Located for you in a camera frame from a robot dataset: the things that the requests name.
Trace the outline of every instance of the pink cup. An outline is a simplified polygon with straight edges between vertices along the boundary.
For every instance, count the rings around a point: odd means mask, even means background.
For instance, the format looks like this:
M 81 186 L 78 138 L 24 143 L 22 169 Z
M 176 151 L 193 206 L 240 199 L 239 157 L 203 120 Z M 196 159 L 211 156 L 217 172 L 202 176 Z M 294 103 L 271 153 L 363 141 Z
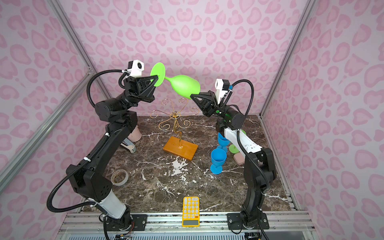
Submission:
M 132 131 L 132 133 L 128 136 L 128 139 L 131 141 L 131 142 L 137 142 L 138 140 L 141 139 L 141 132 L 139 130 L 139 128 L 135 127 L 135 129 Z

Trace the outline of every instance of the yellow calculator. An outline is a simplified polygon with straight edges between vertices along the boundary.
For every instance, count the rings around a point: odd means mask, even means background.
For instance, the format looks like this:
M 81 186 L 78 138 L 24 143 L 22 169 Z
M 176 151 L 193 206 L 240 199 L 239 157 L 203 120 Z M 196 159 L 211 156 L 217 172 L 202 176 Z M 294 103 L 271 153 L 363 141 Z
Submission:
M 200 225 L 200 199 L 198 197 L 184 197 L 183 199 L 183 227 L 198 227 Z

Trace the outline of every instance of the blue cup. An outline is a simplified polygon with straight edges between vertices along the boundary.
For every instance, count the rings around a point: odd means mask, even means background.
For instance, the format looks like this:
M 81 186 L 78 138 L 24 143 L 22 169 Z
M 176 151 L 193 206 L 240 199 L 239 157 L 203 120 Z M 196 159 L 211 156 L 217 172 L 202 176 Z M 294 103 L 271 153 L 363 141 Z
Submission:
M 228 152 L 228 148 L 225 147 L 225 146 L 220 146 L 220 145 L 219 145 L 219 146 L 217 146 L 217 149 L 223 149 L 225 153 Z
M 219 145 L 223 146 L 223 147 L 228 146 L 228 144 L 230 143 L 230 141 L 228 139 L 226 139 L 225 137 L 223 137 L 223 135 L 221 135 L 221 133 L 218 133 L 217 141 L 218 141 Z
M 213 174 L 220 174 L 223 171 L 222 165 L 225 163 L 227 159 L 227 153 L 220 148 L 216 148 L 211 153 L 211 172 Z

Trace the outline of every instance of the tape roll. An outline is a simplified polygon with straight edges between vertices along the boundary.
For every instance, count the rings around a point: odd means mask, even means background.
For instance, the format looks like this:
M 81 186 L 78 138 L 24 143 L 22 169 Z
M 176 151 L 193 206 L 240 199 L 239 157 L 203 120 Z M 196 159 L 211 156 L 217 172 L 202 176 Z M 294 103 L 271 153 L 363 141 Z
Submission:
M 121 182 L 115 182 L 115 177 L 116 177 L 119 173 L 122 173 L 122 172 L 125 173 L 125 177 L 124 177 L 123 181 L 121 181 Z M 124 169 L 119 169 L 119 170 L 115 171 L 115 172 L 112 174 L 112 176 L 111 176 L 111 182 L 112 182 L 112 184 L 115 185 L 115 186 L 121 186 L 121 185 L 125 184 L 127 181 L 128 181 L 128 172 L 125 171 Z

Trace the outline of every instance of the wine glass base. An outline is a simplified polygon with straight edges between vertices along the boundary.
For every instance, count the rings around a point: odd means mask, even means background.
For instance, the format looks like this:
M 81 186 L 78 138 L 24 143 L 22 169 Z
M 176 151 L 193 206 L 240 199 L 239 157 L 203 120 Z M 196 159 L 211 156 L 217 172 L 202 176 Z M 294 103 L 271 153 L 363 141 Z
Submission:
M 211 165 L 211 172 L 213 174 L 220 174 L 222 171 L 223 171 L 223 167 L 222 166 L 216 167 L 213 164 Z

